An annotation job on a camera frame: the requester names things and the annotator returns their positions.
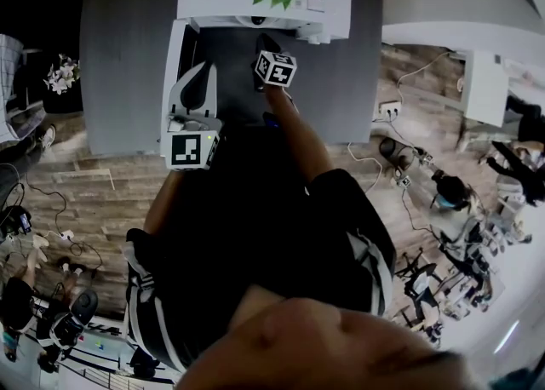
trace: cable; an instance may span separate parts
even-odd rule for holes
[[[409,144],[409,146],[410,146],[411,148],[414,148],[415,145],[414,145],[411,141],[408,141],[407,139],[405,139],[405,138],[399,133],[399,131],[397,131],[397,130],[395,129],[395,127],[393,126],[393,123],[392,123],[392,122],[393,122],[395,119],[398,118],[398,113],[396,113],[396,117],[395,117],[394,120],[392,120],[392,114],[390,113],[390,111],[388,111],[388,114],[390,115],[390,122],[387,122],[387,124],[390,125],[390,126],[392,127],[392,129],[395,131],[395,134],[397,134],[399,137],[401,137],[401,140],[402,140],[402,141],[406,141],[406,142]]]
[[[52,196],[52,195],[59,195],[61,198],[62,198],[62,201],[64,203],[64,206],[62,208],[61,211],[59,211],[55,216],[54,216],[54,225],[55,227],[57,228],[57,231],[59,232],[59,234],[62,234],[62,232],[60,231],[60,228],[59,228],[59,223],[58,223],[58,218],[59,218],[59,215],[61,213],[63,213],[64,211],[66,211],[66,198],[64,196],[62,196],[59,192],[55,191],[55,192],[44,192],[42,189],[38,189],[37,187],[33,186],[30,182],[28,182],[28,174],[26,174],[26,184],[32,189],[32,190],[37,190],[39,191],[40,193],[42,193],[43,195],[45,196]]]
[[[31,185],[30,182],[28,182],[28,174],[26,175],[26,184],[32,189],[32,190],[37,190],[39,191],[40,193],[42,193],[43,195],[46,195],[46,196],[52,196],[52,195],[59,195],[61,198],[62,198],[62,202],[63,202],[63,207],[62,209],[54,216],[54,225],[55,227],[57,228],[57,231],[59,232],[59,237],[60,238],[64,238],[65,236],[62,234],[60,228],[59,228],[59,222],[58,222],[58,218],[59,218],[59,215],[61,213],[63,213],[65,210],[66,210],[66,198],[59,192],[57,191],[54,191],[54,192],[44,192],[42,189],[39,189],[33,185]],[[49,231],[45,237],[47,237],[50,233],[53,233],[56,235],[56,233],[54,231]],[[79,257],[82,253],[83,253],[83,250],[84,250],[84,247],[87,246],[88,248],[90,248],[91,250],[93,250],[93,252],[95,252],[99,259],[100,259],[100,263],[97,267],[95,267],[92,271],[91,271],[91,279],[95,277],[96,275],[96,271],[103,266],[104,264],[104,261],[102,260],[102,256],[100,255],[100,253],[93,247],[91,246],[90,244],[86,244],[85,242],[73,242],[72,239],[70,237],[67,237],[68,241],[71,243],[70,245],[70,252],[72,253],[72,255],[76,256],[76,257]],[[74,248],[77,247],[78,250],[79,250],[79,254],[77,254],[76,252],[74,252]]]
[[[4,217],[2,219],[2,221],[0,222],[0,227],[2,226],[2,224],[9,218],[9,216],[11,215],[11,212],[14,210],[15,207],[20,207],[21,203],[23,202],[23,199],[25,198],[25,187],[23,186],[23,196],[22,198],[19,200],[19,196],[17,197],[17,199],[15,200],[15,204],[13,204],[11,206],[11,210],[9,211],[9,213],[6,214],[6,217]]]
[[[9,193],[8,193],[8,196],[6,197],[6,200],[3,202],[2,204],[2,207],[8,202],[8,198],[9,198],[9,195],[11,195],[11,192],[17,187],[17,186],[22,186],[22,191],[23,191],[23,196],[22,198],[19,200],[19,196],[17,196],[17,199],[15,200],[15,204],[11,207],[11,210],[9,211],[9,213],[6,214],[6,217],[4,217],[2,219],[2,221],[0,222],[0,227],[2,226],[2,224],[9,218],[9,215],[11,215],[11,212],[13,211],[13,209],[17,206],[17,205],[21,205],[23,203],[23,199],[25,198],[25,186],[23,186],[20,182],[20,176],[19,176],[19,171],[17,170],[17,168],[15,168],[15,166],[12,164],[12,163],[0,163],[0,166],[9,166],[10,168],[12,168],[14,171],[15,171],[15,174],[17,175],[17,184],[15,184],[13,187],[11,187],[11,190],[9,190]]]
[[[412,221],[412,216],[410,215],[410,211],[409,211],[409,207],[407,207],[407,204],[405,203],[405,199],[404,199],[404,196],[405,196],[405,192],[407,192],[407,189],[404,189],[403,190],[403,193],[401,195],[401,202],[403,203],[403,206],[405,207],[405,209],[407,210],[407,215],[409,215],[409,220],[410,220],[410,225],[412,226],[412,229],[415,230],[415,231],[428,231],[430,233],[433,234],[433,231],[430,230],[429,228],[416,228],[415,227],[415,224],[413,223]]]
[[[98,257],[100,259],[100,263],[91,272],[96,272],[97,270],[99,270],[100,267],[102,267],[102,265],[104,263],[104,261],[102,261],[102,256],[99,254],[99,251],[97,251],[95,248],[93,248],[93,246],[91,246],[90,244],[86,244],[85,242],[72,242],[71,238],[68,238],[68,241],[71,243],[70,252],[72,252],[72,255],[75,255],[76,257],[79,257],[83,253],[83,247],[84,246],[87,246],[88,248],[91,248],[93,250],[93,252],[98,255]],[[73,248],[75,246],[77,246],[77,248],[79,249],[79,254],[76,254],[74,252]]]
[[[374,161],[376,164],[378,164],[378,167],[380,168],[377,176],[376,176],[376,180],[375,182],[373,183],[373,185],[371,187],[369,187],[369,189],[367,189],[365,191],[365,194],[369,193],[371,190],[373,190],[376,186],[376,183],[379,181],[379,179],[381,178],[381,175],[382,175],[382,165],[379,163],[379,161],[376,159],[376,158],[373,158],[373,157],[368,157],[368,158],[356,158],[354,156],[354,154],[352,153],[352,150],[350,149],[350,146],[352,145],[352,142],[348,143],[348,152],[350,153],[350,155],[352,156],[352,158],[354,159],[354,161],[356,162],[363,162],[365,160],[372,160]]]
[[[62,234],[59,234],[59,233],[57,233],[57,232],[55,232],[55,231],[51,231],[51,230],[49,230],[48,233],[47,233],[45,236],[43,236],[43,238],[47,238],[47,236],[48,236],[49,234],[54,234],[54,235],[57,236],[58,238],[64,239],[64,236],[63,236]]]
[[[405,78],[405,77],[409,77],[411,75],[416,75],[418,72],[421,72],[421,71],[424,71],[425,69],[428,69],[433,63],[435,63],[437,60],[439,60],[441,57],[443,57],[444,55],[447,55],[447,54],[450,54],[450,51],[446,51],[443,54],[438,55],[432,61],[430,61],[427,65],[421,67],[417,71],[409,72],[409,73],[406,73],[405,75],[402,75],[401,77],[399,77],[398,82],[396,83],[396,88],[398,90],[399,97],[401,98],[401,104],[403,104],[405,102],[405,98],[403,97],[403,94],[401,93],[401,89],[399,88],[399,86],[401,85],[401,80],[403,78]]]
[[[17,183],[20,184],[19,171],[17,170],[17,168],[12,163],[0,163],[0,166],[9,166],[9,167],[11,167],[15,171],[15,174],[17,175]]]

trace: black shorts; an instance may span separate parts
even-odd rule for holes
[[[49,331],[57,317],[68,312],[70,312],[70,308],[62,302],[55,300],[51,301],[47,311],[43,314],[42,318],[37,321],[36,338],[38,341],[49,339]]]
[[[19,278],[10,278],[3,292],[4,324],[15,331],[23,330],[31,321],[32,289]]]

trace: gray table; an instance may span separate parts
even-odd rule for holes
[[[158,152],[164,68],[176,0],[84,0],[82,95],[93,154]],[[224,119],[257,123],[254,29],[203,29],[199,48],[218,66]],[[379,76],[382,0],[352,0],[348,40],[310,45],[269,31],[298,59],[290,88],[301,115],[328,143],[369,139]]]

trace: power outlet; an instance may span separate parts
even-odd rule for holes
[[[63,231],[62,232],[62,237],[61,237],[63,240],[68,240],[68,239],[72,239],[74,238],[74,232],[72,230],[66,230],[66,231]]]
[[[378,112],[381,115],[381,119],[394,120],[401,113],[401,102],[393,100],[392,102],[383,102],[378,106]]]

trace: marker cube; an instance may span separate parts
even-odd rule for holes
[[[263,83],[280,87],[290,86],[296,70],[297,60],[294,57],[268,51],[261,51],[255,65],[255,73]]]

